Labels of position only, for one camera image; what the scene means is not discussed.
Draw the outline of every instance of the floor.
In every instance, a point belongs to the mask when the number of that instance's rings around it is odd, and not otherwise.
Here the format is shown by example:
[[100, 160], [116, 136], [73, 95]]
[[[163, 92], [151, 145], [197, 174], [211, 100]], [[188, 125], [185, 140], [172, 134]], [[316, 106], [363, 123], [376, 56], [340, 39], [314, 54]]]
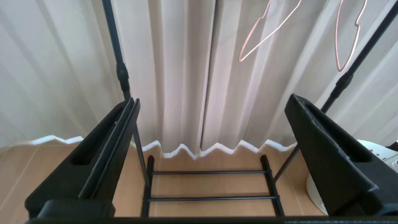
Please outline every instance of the floor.
[[[0, 149], [0, 222], [24, 223], [28, 219], [25, 198], [76, 147], [57, 141], [39, 146], [14, 146]], [[263, 147], [260, 153], [239, 147], [233, 155], [215, 150], [193, 160], [185, 151], [175, 157], [161, 157], [159, 148], [145, 152], [155, 157], [155, 170], [228, 170], [262, 169], [261, 155], [266, 154], [274, 174], [289, 152]], [[308, 169], [302, 155], [292, 161], [277, 182], [286, 215], [323, 215], [309, 199], [305, 187]], [[118, 217], [136, 217], [141, 212], [144, 182], [137, 152], [130, 147], [113, 199]], [[221, 196], [259, 195], [268, 192], [264, 175], [162, 175], [154, 176], [152, 195]], [[150, 216], [273, 216], [270, 200], [238, 200], [212, 202], [152, 202]]]

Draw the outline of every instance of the black metal bar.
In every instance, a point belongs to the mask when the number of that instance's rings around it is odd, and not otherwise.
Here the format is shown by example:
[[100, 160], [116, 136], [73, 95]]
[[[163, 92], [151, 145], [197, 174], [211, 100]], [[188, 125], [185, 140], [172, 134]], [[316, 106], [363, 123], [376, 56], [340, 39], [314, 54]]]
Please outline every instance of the black metal bar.
[[142, 153], [141, 140], [139, 139], [137, 124], [134, 126], [132, 135], [134, 136], [134, 141], [136, 142], [136, 149], [138, 152], [139, 162], [141, 164], [142, 174], [143, 174], [144, 180], [145, 180], [145, 185], [148, 186], [148, 185], [150, 185], [149, 174], [147, 173], [147, 169], [145, 168], [144, 153]]
[[[354, 73], [357, 71], [359, 66], [365, 60], [366, 56], [372, 51], [373, 47], [379, 41], [383, 33], [390, 26], [391, 22], [395, 19], [398, 14], [398, 1], [393, 5], [388, 14], [385, 16], [383, 21], [380, 23], [379, 27], [374, 31], [372, 37], [369, 39], [365, 47], [362, 49], [361, 53], [356, 57], [352, 66], [348, 69], [348, 71], [342, 75], [339, 80], [336, 82], [336, 86], [333, 91], [330, 93], [330, 96], [326, 100], [325, 104], [322, 106], [321, 111], [326, 113], [332, 104], [337, 100], [337, 98], [341, 95], [341, 93], [347, 88], [347, 86], [351, 83], [351, 80], [354, 77]], [[277, 181], [282, 173], [286, 170], [286, 167], [292, 162], [294, 156], [299, 152], [300, 147], [296, 145], [290, 156], [286, 159], [282, 167], [279, 169], [278, 173], [274, 177], [274, 180]]]
[[114, 21], [112, 3], [111, 0], [103, 0], [104, 12], [106, 22], [108, 23], [109, 34], [111, 36], [113, 52], [116, 59], [116, 73], [120, 82], [120, 87], [123, 91], [125, 100], [130, 99], [130, 86], [129, 86], [129, 74], [127, 72], [126, 65], [123, 62], [122, 51], [120, 49], [118, 30], [116, 29], [116, 23]]
[[290, 153], [290, 155], [288, 156], [288, 158], [286, 159], [286, 161], [283, 163], [282, 167], [280, 167], [280, 169], [278, 170], [278, 173], [276, 173], [275, 177], [274, 177], [274, 181], [277, 182], [277, 180], [279, 179], [279, 177], [282, 175], [282, 173], [286, 170], [287, 166], [290, 164], [290, 162], [292, 162], [293, 158], [296, 156], [296, 154], [299, 152], [300, 147], [299, 145], [296, 145], [296, 147], [294, 147], [292, 153]]
[[150, 198], [150, 202], [199, 202], [212, 200], [255, 200], [255, 199], [275, 199], [274, 196], [229, 196], [229, 197], [155, 197]]
[[144, 187], [144, 198], [142, 199], [141, 217], [149, 217], [149, 205], [150, 205], [150, 192], [152, 191], [152, 172], [154, 171], [155, 159], [153, 156], [148, 157], [148, 169], [147, 175], [149, 177], [149, 185]]
[[152, 175], [265, 174], [266, 170], [153, 171]]
[[261, 158], [261, 165], [262, 168], [268, 172], [265, 173], [266, 181], [267, 181], [267, 186], [268, 186], [268, 191], [270, 196], [274, 196], [274, 199], [272, 199], [272, 205], [274, 206], [275, 210], [275, 215], [277, 217], [280, 216], [285, 216], [284, 209], [282, 208], [282, 204], [280, 202], [280, 197], [278, 194], [278, 190], [276, 189], [275, 181], [274, 178], [272, 178], [272, 171], [268, 163], [268, 158], [266, 155], [262, 155]]

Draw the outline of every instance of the clothes hanger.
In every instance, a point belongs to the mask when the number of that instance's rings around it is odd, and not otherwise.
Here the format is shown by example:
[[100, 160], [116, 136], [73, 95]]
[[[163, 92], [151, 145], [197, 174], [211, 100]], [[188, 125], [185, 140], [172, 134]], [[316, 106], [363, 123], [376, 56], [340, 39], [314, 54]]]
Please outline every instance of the clothes hanger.
[[338, 28], [338, 18], [340, 16], [340, 10], [341, 10], [341, 5], [343, 4], [343, 1], [344, 0], [340, 0], [340, 6], [338, 7], [337, 18], [336, 18], [336, 30], [335, 30], [335, 55], [336, 55], [337, 70], [339, 72], [341, 72], [342, 70], [344, 70], [344, 68], [347, 67], [349, 61], [353, 57], [353, 54], [354, 54], [354, 51], [355, 51], [355, 47], [356, 47], [356, 44], [358, 42], [359, 30], [361, 29], [361, 26], [358, 24], [358, 22], [359, 22], [359, 19], [362, 16], [363, 11], [365, 10], [366, 3], [368, 2], [368, 0], [365, 0], [365, 2], [363, 2], [362, 9], [359, 12], [358, 17], [355, 20], [356, 33], [355, 33], [355, 38], [354, 38], [354, 44], [353, 44], [353, 47], [351, 48], [351, 52], [349, 53], [347, 61], [344, 63], [343, 67], [340, 67], [340, 61], [338, 59], [338, 49], [337, 49], [337, 28]]
[[297, 3], [296, 7], [292, 10], [292, 12], [290, 12], [290, 14], [287, 15], [287, 17], [279, 24], [278, 27], [276, 27], [276, 29], [274, 29], [274, 31], [272, 31], [266, 38], [264, 38], [262, 41], [260, 41], [253, 49], [251, 49], [251, 50], [249, 51], [249, 53], [247, 53], [247, 54], [242, 58], [243, 50], [244, 50], [244, 48], [246, 47], [246, 44], [248, 43], [248, 41], [249, 41], [249, 39], [250, 39], [250, 37], [251, 37], [251, 35], [252, 35], [254, 29], [256, 28], [256, 26], [257, 26], [257, 24], [259, 23], [259, 21], [260, 21], [261, 19], [263, 19], [263, 18], [266, 16], [266, 14], [267, 14], [267, 11], [268, 11], [268, 9], [269, 9], [269, 5], [270, 5], [270, 3], [272, 2], [272, 0], [269, 0], [269, 2], [268, 2], [268, 4], [267, 4], [267, 7], [266, 7], [266, 10], [264, 11], [264, 14], [263, 14], [260, 18], [258, 18], [257, 21], [254, 23], [253, 28], [250, 30], [250, 33], [249, 33], [248, 37], [247, 37], [246, 40], [244, 41], [244, 44], [243, 44], [242, 49], [241, 49], [241, 53], [239, 54], [239, 62], [242, 62], [246, 57], [248, 57], [251, 53], [253, 53], [264, 41], [266, 41], [270, 36], [272, 36], [275, 32], [277, 32], [277, 31], [279, 30], [279, 28], [282, 27], [282, 26], [284, 25], [284, 23], [289, 19], [289, 17], [293, 14], [293, 12], [296, 11], [296, 9], [299, 7], [301, 1], [302, 1], [302, 0], [300, 0], [300, 1]]

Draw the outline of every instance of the curtain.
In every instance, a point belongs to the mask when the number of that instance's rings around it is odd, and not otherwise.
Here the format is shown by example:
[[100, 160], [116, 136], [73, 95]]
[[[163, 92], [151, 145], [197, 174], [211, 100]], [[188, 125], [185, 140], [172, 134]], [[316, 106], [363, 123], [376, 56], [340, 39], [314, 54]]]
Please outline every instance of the curtain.
[[[246, 47], [274, 30], [298, 0], [275, 0]], [[303, 0], [292, 17], [245, 61], [242, 44], [267, 1], [114, 0], [131, 93], [140, 98], [143, 145], [194, 154], [240, 140], [295, 141], [284, 115], [290, 94], [321, 107], [337, 79], [338, 0]], [[352, 61], [394, 4], [369, 0]], [[345, 1], [338, 46], [344, 63], [363, 5]], [[0, 3], [0, 145], [86, 136], [123, 100], [101, 1]], [[355, 138], [398, 139], [398, 22], [373, 48], [327, 113]]]

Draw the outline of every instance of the beige curtain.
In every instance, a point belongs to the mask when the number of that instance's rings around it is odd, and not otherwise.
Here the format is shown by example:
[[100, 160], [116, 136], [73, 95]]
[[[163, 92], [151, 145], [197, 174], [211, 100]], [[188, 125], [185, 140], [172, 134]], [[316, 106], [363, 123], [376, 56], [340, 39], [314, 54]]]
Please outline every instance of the beige curtain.
[[[393, 0], [369, 0], [354, 58]], [[244, 62], [241, 46], [267, 1], [115, 0], [113, 10], [141, 99], [143, 145], [193, 153], [240, 140], [293, 143], [284, 106], [291, 93], [321, 106], [337, 72], [338, 0], [303, 0], [291, 19]], [[255, 46], [295, 7], [275, 0], [248, 43]], [[345, 60], [363, 4], [345, 1], [339, 50]], [[122, 100], [101, 1], [8, 0], [0, 3], [0, 145], [86, 136]], [[328, 115], [358, 139], [398, 139], [398, 22], [395, 20]]]

